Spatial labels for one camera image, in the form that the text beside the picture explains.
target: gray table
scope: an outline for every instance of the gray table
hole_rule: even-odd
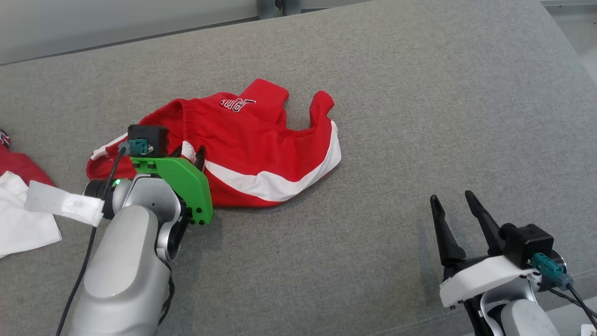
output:
[[[91,151],[127,125],[258,77],[290,91],[294,129],[332,95],[342,162],[281,206],[192,227],[161,335],[468,333],[440,304],[429,209],[435,193],[484,253],[466,189],[497,222],[555,236],[597,294],[597,88],[536,0],[374,1],[2,66],[0,125],[80,193]],[[58,223],[62,242],[0,259],[0,334],[53,333],[90,230]]]

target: red cloth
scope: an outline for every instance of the red cloth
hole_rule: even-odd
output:
[[[139,124],[169,129],[168,152],[182,146],[195,160],[205,145],[205,175],[215,206],[271,206],[297,195],[329,173],[341,159],[337,127],[327,117],[334,101],[324,91],[313,97],[310,128],[286,128],[286,89],[255,80],[239,96],[216,93],[202,99],[175,99]],[[107,178],[125,135],[94,151],[89,178]],[[135,175],[123,158],[115,176]]]
[[[27,155],[13,153],[0,144],[0,176],[6,171],[19,175],[27,185],[30,181],[38,181],[54,186],[48,175],[44,173]]]

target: green plastic part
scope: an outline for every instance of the green plastic part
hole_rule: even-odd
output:
[[[137,173],[157,174],[164,179],[192,209],[195,223],[210,223],[214,215],[210,185],[207,177],[189,160],[181,157],[131,157],[131,161]]]

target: white tape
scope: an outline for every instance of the white tape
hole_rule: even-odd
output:
[[[25,209],[47,212],[75,219],[97,227],[100,223],[104,201],[99,198],[67,193],[47,184],[31,181],[27,190]]]

